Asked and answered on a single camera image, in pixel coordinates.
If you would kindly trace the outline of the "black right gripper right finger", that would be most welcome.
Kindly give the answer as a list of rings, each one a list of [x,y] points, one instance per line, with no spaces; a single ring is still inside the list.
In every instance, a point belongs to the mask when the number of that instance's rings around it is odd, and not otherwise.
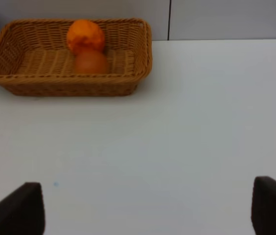
[[[276,235],[276,180],[257,176],[253,183],[251,221],[255,234]]]

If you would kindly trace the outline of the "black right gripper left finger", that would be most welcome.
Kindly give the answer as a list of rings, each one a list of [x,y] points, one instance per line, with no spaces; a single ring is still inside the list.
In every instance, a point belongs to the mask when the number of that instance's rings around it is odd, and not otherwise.
[[[24,183],[0,201],[0,235],[42,235],[45,226],[40,183]]]

